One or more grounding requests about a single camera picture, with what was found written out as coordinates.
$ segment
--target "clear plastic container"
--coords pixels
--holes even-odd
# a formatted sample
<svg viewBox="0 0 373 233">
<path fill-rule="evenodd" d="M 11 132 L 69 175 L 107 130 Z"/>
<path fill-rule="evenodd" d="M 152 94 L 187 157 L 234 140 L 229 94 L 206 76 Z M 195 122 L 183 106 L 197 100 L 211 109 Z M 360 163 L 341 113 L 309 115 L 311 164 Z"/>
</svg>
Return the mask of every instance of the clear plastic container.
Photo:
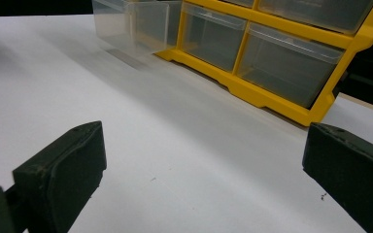
<svg viewBox="0 0 373 233">
<path fill-rule="evenodd" d="M 225 71 L 232 71 L 246 21 L 184 3 L 184 52 Z"/>
<path fill-rule="evenodd" d="M 238 76 L 310 108 L 343 51 L 251 23 Z"/>
<path fill-rule="evenodd" d="M 234 3 L 240 6 L 251 8 L 254 4 L 254 0 L 222 0 L 224 2 Z"/>
<path fill-rule="evenodd" d="M 373 7 L 373 0 L 259 0 L 262 12 L 318 27 L 355 34 Z"/>
<path fill-rule="evenodd" d="M 132 56 L 171 49 L 178 34 L 181 3 L 93 0 L 97 36 Z M 172 17 L 178 17 L 177 23 L 171 21 Z"/>
</svg>

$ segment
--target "white table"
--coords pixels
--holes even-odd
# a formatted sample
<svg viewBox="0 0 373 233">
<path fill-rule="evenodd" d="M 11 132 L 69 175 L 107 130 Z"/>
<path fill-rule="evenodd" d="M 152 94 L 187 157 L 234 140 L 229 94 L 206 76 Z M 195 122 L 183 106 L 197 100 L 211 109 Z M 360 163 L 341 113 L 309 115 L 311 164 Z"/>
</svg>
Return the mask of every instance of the white table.
<svg viewBox="0 0 373 233">
<path fill-rule="evenodd" d="M 93 16 L 0 17 L 0 185 L 98 119 L 108 169 L 70 232 L 363 232 L 302 171 L 306 128 L 184 66 L 104 51 Z M 338 97 L 323 122 L 373 143 L 373 109 Z"/>
</svg>

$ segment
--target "plastic bin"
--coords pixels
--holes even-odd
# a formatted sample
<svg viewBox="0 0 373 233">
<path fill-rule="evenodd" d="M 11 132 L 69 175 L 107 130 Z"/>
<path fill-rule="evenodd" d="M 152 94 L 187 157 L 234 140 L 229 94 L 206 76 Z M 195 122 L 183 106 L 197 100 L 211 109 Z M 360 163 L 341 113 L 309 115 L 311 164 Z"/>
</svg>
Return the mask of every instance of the plastic bin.
<svg viewBox="0 0 373 233">
<path fill-rule="evenodd" d="M 246 21 L 184 3 L 181 50 L 225 71 L 232 71 Z"/>
<path fill-rule="evenodd" d="M 240 6 L 251 8 L 254 4 L 254 0 L 222 0 L 224 2 L 235 3 Z"/>
<path fill-rule="evenodd" d="M 178 33 L 181 3 L 154 0 L 93 0 L 97 36 L 132 56 L 171 49 L 176 44 L 173 38 L 176 38 Z M 174 20 L 171 17 L 177 16 L 177 7 L 178 21 L 171 24 L 170 21 Z"/>
<path fill-rule="evenodd" d="M 310 108 L 343 51 L 251 23 L 238 76 Z"/>
<path fill-rule="evenodd" d="M 373 0 L 259 0 L 260 11 L 318 27 L 355 34 Z"/>
</svg>

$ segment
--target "yellow storage organizer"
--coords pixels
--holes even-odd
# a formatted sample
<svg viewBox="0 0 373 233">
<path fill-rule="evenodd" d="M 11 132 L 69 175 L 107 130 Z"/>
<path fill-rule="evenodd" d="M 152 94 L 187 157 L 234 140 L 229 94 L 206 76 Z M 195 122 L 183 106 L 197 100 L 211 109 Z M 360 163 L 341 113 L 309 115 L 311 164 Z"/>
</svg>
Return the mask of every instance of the yellow storage organizer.
<svg viewBox="0 0 373 233">
<path fill-rule="evenodd" d="M 321 121 L 335 101 L 332 93 L 335 85 L 342 78 L 356 53 L 368 49 L 373 44 L 373 7 L 356 33 L 348 35 L 332 31 L 336 28 L 323 29 L 283 18 L 286 17 L 285 15 L 278 17 L 271 13 L 264 13 L 258 9 L 258 1 L 254 1 L 251 8 L 245 6 L 248 6 L 248 2 L 252 1 L 235 0 L 232 2 L 242 6 L 217 0 L 184 0 L 177 45 L 174 49 L 161 51 L 156 55 L 168 61 L 174 60 L 183 63 L 217 80 L 225 85 L 231 94 L 259 108 L 269 108 L 305 126 L 310 125 L 311 122 Z M 220 13 L 220 16 L 214 17 L 216 13 Z M 216 38 L 212 39 L 219 40 L 215 50 L 227 48 L 228 41 L 223 42 L 222 38 L 242 33 L 239 46 L 235 49 L 231 44 L 231 48 L 228 48 L 231 50 L 227 52 L 235 56 L 232 63 L 217 59 L 215 54 L 210 58 L 202 57 L 205 52 L 199 53 L 194 50 L 196 49 L 194 40 L 207 40 L 207 38 L 210 40 L 211 35 L 208 37 L 205 33 L 198 31 L 194 32 L 195 37 L 188 36 L 191 30 L 189 25 L 191 17 L 196 17 L 196 20 L 216 23 L 212 27 L 230 30 L 224 35 L 213 34 Z M 310 94 L 308 91 L 312 87 L 302 86 L 304 84 L 302 79 L 314 79 L 314 77 L 310 77 L 311 71 L 300 74 L 301 78 L 299 79 L 297 72 L 301 69 L 296 68 L 296 70 L 288 72 L 292 76 L 290 82 L 295 83 L 298 87 L 301 86 L 293 93 L 288 93 L 285 84 L 280 83 L 280 80 L 274 81 L 280 84 L 280 88 L 277 89 L 274 85 L 268 87 L 268 75 L 274 72 L 273 65 L 268 64 L 268 60 L 252 59 L 247 55 L 251 50 L 256 51 L 262 57 L 268 57 L 269 50 L 284 52 L 288 60 L 299 59 L 305 61 L 305 66 L 316 66 L 323 72 L 329 70 L 330 72 L 327 74 L 329 78 L 325 78 L 322 84 L 317 82 L 314 85 L 318 93 L 316 95 L 312 93 L 309 96 L 311 103 L 298 101 L 296 96 L 300 93 L 304 95 L 302 91 L 306 91 L 305 95 Z M 270 62 L 274 62 L 274 57 L 268 59 Z M 252 64 L 261 68 L 258 69 L 258 73 L 255 72 L 248 76 L 248 72 L 251 71 L 247 71 L 246 68 Z"/>
</svg>

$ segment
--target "yellow plastic rack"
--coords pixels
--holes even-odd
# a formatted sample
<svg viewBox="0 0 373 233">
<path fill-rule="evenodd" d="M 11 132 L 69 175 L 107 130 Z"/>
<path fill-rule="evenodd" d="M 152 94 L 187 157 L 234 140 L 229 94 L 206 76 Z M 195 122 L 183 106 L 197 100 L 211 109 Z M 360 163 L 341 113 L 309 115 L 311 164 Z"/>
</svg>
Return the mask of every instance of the yellow plastic rack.
<svg viewBox="0 0 373 233">
<path fill-rule="evenodd" d="M 241 17 L 250 22 L 257 22 L 290 34 L 345 50 L 311 109 L 305 109 L 298 106 L 285 98 L 236 76 L 239 63 L 245 50 L 245 44 L 248 40 L 248 33 L 244 33 L 232 73 L 225 72 L 222 69 L 195 58 L 181 50 L 186 18 L 186 13 L 184 12 L 181 12 L 177 46 L 172 50 L 165 50 L 156 53 L 156 55 L 167 61 L 174 60 L 183 63 L 186 66 L 217 80 L 219 83 L 225 85 L 231 94 L 256 107 L 269 108 L 305 126 L 309 126 L 311 122 L 320 122 L 323 119 L 326 112 L 335 101 L 332 91 L 343 76 L 348 65 L 357 52 L 368 49 L 373 44 L 373 8 L 355 35 L 345 35 L 260 12 L 257 10 L 257 1 L 255 1 L 251 9 L 217 0 L 184 0 L 183 2 L 202 6 L 206 9 L 232 16 Z"/>
</svg>

